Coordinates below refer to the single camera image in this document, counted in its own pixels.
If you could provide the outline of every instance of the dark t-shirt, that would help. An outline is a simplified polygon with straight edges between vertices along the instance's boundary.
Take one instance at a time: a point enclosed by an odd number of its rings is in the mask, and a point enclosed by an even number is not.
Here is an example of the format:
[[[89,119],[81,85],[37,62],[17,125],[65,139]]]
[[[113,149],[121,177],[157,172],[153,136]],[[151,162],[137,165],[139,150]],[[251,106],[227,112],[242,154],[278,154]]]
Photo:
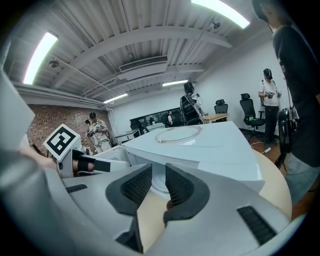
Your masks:
[[[282,26],[274,33],[273,48],[299,116],[292,154],[309,166],[319,167],[319,65],[303,38],[290,26]]]

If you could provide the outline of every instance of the white t-shirt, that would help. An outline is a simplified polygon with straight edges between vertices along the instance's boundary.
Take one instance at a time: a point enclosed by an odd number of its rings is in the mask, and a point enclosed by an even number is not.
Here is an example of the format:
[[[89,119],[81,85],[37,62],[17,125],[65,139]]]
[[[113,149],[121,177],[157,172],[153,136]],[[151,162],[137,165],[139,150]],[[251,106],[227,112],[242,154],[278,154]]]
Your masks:
[[[274,93],[272,98],[264,98],[264,105],[266,106],[279,106],[279,99],[277,97],[278,88],[276,86],[276,83],[271,80],[270,83],[268,83],[266,80],[261,81],[260,90],[259,92],[265,94],[266,90],[270,93]]]

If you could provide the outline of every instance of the ceiling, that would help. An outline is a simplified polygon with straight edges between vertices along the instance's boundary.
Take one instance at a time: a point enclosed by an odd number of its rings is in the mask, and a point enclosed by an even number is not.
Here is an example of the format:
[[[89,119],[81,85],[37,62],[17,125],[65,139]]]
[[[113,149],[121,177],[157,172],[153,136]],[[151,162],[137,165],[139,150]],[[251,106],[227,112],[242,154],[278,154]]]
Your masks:
[[[223,1],[247,20],[254,17],[250,1]],[[11,38],[4,66],[13,83],[22,82],[37,44],[51,31],[58,41],[33,84],[96,102],[159,91],[166,82],[194,81],[205,71],[202,63],[231,48],[228,37],[241,30],[191,0],[55,0],[42,3],[25,20]],[[210,26],[212,20],[220,23],[218,29]],[[167,56],[164,72],[118,78],[119,66],[156,56]],[[50,67],[52,60],[59,66]]]

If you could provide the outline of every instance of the black pants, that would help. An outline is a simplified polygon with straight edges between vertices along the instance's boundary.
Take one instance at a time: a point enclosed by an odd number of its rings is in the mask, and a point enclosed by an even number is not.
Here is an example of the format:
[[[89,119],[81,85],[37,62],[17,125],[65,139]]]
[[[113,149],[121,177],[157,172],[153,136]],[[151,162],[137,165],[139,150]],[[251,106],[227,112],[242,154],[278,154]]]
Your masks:
[[[278,106],[265,106],[265,130],[264,141],[270,143],[274,140],[274,134],[278,120]]]

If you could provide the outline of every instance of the jeans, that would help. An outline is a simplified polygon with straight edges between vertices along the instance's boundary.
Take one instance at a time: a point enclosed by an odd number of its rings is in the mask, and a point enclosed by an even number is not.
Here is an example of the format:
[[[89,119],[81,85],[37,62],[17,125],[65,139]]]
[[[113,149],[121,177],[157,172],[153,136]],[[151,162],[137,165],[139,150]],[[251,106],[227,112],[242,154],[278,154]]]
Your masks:
[[[270,143],[274,140],[278,120],[278,106],[265,106],[265,130],[264,142]]]
[[[291,154],[285,181],[289,187],[293,206],[308,192],[319,173],[320,166],[311,167]]]

